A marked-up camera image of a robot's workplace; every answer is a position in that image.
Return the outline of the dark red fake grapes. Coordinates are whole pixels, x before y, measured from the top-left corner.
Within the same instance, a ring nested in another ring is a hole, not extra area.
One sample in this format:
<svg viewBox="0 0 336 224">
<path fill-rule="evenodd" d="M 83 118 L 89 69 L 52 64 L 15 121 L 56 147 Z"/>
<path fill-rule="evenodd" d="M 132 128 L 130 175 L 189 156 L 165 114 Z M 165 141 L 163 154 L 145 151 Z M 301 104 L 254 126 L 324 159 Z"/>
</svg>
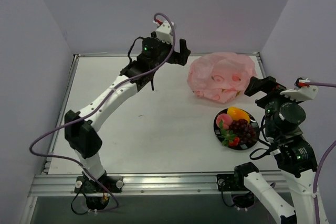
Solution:
<svg viewBox="0 0 336 224">
<path fill-rule="evenodd" d="M 252 144 L 257 141 L 255 129 L 245 120 L 233 121 L 230 129 L 240 138 L 238 144 Z"/>
</svg>

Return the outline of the orange fake fruit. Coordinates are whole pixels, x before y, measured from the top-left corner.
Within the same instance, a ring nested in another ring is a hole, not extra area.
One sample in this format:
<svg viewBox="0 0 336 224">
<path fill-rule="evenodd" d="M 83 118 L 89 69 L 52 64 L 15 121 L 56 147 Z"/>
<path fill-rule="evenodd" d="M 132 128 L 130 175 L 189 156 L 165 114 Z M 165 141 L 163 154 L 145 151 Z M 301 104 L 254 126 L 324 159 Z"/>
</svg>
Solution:
<svg viewBox="0 0 336 224">
<path fill-rule="evenodd" d="M 240 108 L 231 106 L 227 109 L 226 113 L 232 118 L 233 121 L 245 120 L 247 123 L 250 122 L 249 114 Z"/>
</svg>

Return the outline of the pink plastic bag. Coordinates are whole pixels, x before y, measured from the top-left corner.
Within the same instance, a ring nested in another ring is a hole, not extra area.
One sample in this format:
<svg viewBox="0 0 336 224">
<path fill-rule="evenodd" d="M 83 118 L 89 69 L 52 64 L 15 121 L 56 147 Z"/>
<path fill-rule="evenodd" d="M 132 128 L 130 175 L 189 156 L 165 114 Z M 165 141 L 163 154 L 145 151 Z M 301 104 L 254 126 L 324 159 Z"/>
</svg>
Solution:
<svg viewBox="0 0 336 224">
<path fill-rule="evenodd" d="M 198 98 L 227 103 L 243 94 L 256 75 L 249 56 L 215 52 L 191 63 L 187 84 Z"/>
</svg>

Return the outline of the red fake fruit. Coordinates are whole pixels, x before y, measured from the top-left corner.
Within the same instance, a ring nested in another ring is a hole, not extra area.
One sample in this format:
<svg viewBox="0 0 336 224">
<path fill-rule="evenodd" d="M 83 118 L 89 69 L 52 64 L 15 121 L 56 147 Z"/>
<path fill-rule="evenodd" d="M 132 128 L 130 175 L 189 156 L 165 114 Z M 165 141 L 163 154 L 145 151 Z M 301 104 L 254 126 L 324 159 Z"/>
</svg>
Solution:
<svg viewBox="0 0 336 224">
<path fill-rule="evenodd" d="M 223 146 L 234 147 L 237 146 L 240 138 L 230 129 L 229 125 L 225 124 L 223 120 L 219 123 L 219 139 Z"/>
</svg>

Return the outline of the pink fake peach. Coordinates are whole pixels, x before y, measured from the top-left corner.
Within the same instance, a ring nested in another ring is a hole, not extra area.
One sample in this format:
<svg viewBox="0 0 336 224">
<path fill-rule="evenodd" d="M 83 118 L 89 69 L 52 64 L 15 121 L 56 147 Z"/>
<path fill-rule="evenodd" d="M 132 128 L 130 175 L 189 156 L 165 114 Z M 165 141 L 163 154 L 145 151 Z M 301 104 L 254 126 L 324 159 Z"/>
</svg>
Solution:
<svg viewBox="0 0 336 224">
<path fill-rule="evenodd" d="M 218 115 L 216 118 L 216 125 L 220 129 L 225 129 L 225 130 L 229 129 L 232 122 L 233 122 L 233 119 L 231 118 L 231 116 L 225 113 Z"/>
</svg>

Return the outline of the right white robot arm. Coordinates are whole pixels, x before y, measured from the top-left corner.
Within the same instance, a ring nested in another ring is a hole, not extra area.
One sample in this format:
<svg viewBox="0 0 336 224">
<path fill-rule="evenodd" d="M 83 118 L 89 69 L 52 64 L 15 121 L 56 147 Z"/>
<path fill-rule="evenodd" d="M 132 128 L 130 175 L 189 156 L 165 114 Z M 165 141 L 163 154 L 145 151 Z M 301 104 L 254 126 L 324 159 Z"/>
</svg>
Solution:
<svg viewBox="0 0 336 224">
<path fill-rule="evenodd" d="M 295 87 L 287 89 L 273 77 L 252 77 L 245 95 L 258 92 L 265 94 L 255 101 L 265 111 L 261 129 L 269 147 L 263 155 L 275 159 L 279 176 L 271 182 L 248 162 L 235 167 L 235 186 L 252 192 L 275 223 L 328 223 L 318 187 L 324 159 L 317 161 L 300 129 L 306 119 L 301 104 L 316 97 L 318 85 L 298 78 Z"/>
</svg>

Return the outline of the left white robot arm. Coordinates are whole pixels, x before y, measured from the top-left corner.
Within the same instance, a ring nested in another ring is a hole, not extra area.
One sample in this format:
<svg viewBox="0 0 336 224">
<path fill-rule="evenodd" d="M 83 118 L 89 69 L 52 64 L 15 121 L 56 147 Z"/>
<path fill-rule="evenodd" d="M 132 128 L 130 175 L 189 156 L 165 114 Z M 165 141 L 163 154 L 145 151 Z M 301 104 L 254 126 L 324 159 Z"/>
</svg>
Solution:
<svg viewBox="0 0 336 224">
<path fill-rule="evenodd" d="M 141 91 L 148 83 L 153 84 L 154 75 L 164 63 L 184 66 L 190 55 L 185 39 L 180 39 L 180 50 L 159 41 L 156 37 L 142 39 L 142 51 L 135 60 L 130 60 L 114 82 L 93 102 L 74 112 L 69 110 L 64 117 L 65 139 L 75 150 L 87 186 L 100 192 L 106 185 L 106 170 L 99 156 L 102 140 L 98 132 L 108 117 L 128 98 Z"/>
</svg>

